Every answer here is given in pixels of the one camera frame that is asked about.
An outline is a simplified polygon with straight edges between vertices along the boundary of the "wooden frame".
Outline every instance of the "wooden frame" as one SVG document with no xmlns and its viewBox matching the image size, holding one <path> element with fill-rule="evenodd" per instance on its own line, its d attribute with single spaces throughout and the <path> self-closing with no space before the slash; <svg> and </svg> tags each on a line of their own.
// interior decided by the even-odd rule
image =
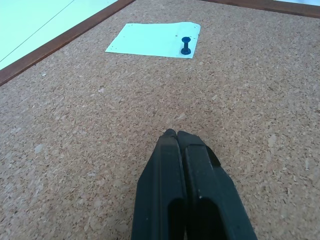
<svg viewBox="0 0 320 240">
<path fill-rule="evenodd" d="M 29 54 L 23 56 L 17 61 L 13 62 L 9 66 L 0 70 L 0 86 L 7 83 L 14 77 L 18 76 L 28 68 L 32 67 L 36 63 L 40 62 L 42 59 L 48 57 L 50 54 L 59 50 L 63 46 L 67 45 L 80 35 L 84 34 L 86 31 L 92 29 L 94 26 L 98 25 L 102 21 L 106 20 L 113 14 L 117 13 L 127 5 L 131 4 L 135 0 L 118 0 L 115 3 L 107 6 L 101 11 L 97 12 L 95 15 L 89 17 L 88 19 L 80 22 L 78 25 L 72 27 L 68 31 L 62 33 L 51 41 L 40 46 L 36 50 L 30 52 Z"/>
<path fill-rule="evenodd" d="M 275 1 L 275 0 L 202 0 L 202 1 L 320 19 L 320 6 L 314 6 L 314 5 Z"/>
</svg>

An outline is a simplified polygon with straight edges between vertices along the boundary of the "dark blue pushpin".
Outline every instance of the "dark blue pushpin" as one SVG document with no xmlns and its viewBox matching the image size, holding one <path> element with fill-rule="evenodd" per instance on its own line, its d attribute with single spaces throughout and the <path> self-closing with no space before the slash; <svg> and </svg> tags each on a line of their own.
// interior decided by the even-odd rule
<svg viewBox="0 0 320 240">
<path fill-rule="evenodd" d="M 184 43 L 184 47 L 181 49 L 181 53 L 183 55 L 188 55 L 191 53 L 190 48 L 188 48 L 188 43 L 191 41 L 190 37 L 185 36 L 182 38 L 182 42 Z"/>
</svg>

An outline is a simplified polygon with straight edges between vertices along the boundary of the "cork board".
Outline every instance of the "cork board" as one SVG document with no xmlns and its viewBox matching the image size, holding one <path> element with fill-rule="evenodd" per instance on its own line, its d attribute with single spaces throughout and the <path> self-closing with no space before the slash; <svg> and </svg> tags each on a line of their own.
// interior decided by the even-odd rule
<svg viewBox="0 0 320 240">
<path fill-rule="evenodd" d="M 201 25 L 193 59 L 106 53 L 127 23 Z M 320 22 L 136 0 L 0 87 L 0 239 L 130 239 L 168 128 L 199 135 L 259 239 L 320 235 Z"/>
</svg>

